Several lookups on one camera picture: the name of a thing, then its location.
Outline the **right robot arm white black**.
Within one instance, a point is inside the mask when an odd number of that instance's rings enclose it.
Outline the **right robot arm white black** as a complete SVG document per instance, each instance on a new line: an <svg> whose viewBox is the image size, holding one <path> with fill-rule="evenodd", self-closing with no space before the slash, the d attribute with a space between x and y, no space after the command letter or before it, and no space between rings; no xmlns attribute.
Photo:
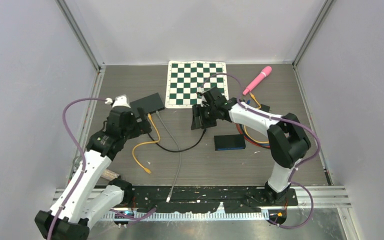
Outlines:
<svg viewBox="0 0 384 240"><path fill-rule="evenodd" d="M268 203L279 205L291 186L295 168L311 148L297 116L272 114L235 97L227 99L216 87L200 96L201 103L192 106L192 130L215 127L218 120L224 120L250 127L268 138L275 164L262 193Z"/></svg>

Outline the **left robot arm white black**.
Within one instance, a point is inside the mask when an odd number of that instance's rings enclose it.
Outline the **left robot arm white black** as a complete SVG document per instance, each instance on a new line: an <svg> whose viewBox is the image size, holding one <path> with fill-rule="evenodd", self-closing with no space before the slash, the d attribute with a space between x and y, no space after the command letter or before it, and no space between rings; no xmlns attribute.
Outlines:
<svg viewBox="0 0 384 240"><path fill-rule="evenodd" d="M93 226L113 207L128 207L134 199L130 182L115 178L94 199L88 200L103 172L127 140L152 131L142 108L138 115L130 107L114 106L106 126L93 134L73 179L48 211L34 219L46 240L86 240Z"/></svg>

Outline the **ribbed black network switch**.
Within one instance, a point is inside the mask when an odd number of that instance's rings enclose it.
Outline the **ribbed black network switch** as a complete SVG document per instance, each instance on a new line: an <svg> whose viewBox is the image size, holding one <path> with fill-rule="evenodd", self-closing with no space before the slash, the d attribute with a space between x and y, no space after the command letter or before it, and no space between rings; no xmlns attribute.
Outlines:
<svg viewBox="0 0 384 240"><path fill-rule="evenodd" d="M215 135L213 140L216 151L243 150L246 148L242 134Z"/></svg>

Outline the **black power adapter with cord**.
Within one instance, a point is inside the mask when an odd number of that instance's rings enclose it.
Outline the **black power adapter with cord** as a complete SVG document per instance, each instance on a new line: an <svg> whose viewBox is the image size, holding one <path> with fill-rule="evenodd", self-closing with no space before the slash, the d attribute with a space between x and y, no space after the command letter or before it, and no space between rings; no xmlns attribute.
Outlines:
<svg viewBox="0 0 384 240"><path fill-rule="evenodd" d="M271 107L270 107L270 106L268 106L268 105L265 105L265 104L261 104L259 109L260 109L261 111L264 111L264 112L267 112L267 113L269 113L269 112L270 112L270 109L271 109Z"/></svg>

